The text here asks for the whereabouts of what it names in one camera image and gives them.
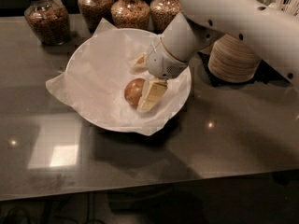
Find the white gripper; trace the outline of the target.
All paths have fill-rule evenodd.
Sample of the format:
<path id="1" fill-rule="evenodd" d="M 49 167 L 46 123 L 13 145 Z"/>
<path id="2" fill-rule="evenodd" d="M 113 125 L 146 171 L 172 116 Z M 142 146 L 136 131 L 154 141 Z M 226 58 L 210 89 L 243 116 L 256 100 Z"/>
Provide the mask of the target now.
<path id="1" fill-rule="evenodd" d="M 131 65 L 133 73 L 143 73 L 147 70 L 157 78 L 147 79 L 144 83 L 137 110 L 142 113 L 151 111 L 167 91 L 166 79 L 177 78 L 187 68 L 186 62 L 181 62 L 164 46 L 162 38 L 156 36 L 146 52 L 143 52 Z"/>

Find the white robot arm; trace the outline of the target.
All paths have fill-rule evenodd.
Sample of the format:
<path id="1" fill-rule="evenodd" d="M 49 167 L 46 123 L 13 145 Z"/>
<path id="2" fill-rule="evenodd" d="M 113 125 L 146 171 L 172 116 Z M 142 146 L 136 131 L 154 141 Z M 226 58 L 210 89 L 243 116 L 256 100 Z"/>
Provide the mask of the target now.
<path id="1" fill-rule="evenodd" d="M 256 0 L 180 0 L 182 11 L 151 41 L 142 63 L 151 74 L 137 109 L 148 112 L 193 54 L 223 35 L 247 45 L 277 72 L 299 86 L 299 20 Z"/>

